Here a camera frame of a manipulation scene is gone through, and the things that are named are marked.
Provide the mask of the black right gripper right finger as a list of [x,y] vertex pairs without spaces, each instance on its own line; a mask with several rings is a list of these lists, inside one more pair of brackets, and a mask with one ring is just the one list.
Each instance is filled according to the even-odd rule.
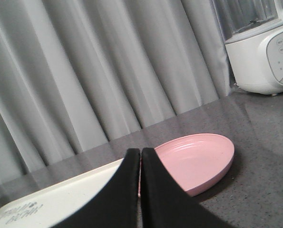
[[141,210],[145,228],[231,228],[177,184],[153,148],[141,152]]

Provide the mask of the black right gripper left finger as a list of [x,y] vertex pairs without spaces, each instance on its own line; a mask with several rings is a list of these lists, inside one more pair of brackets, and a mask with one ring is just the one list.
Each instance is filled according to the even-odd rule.
[[127,150],[107,184],[55,228],[136,228],[140,150]]

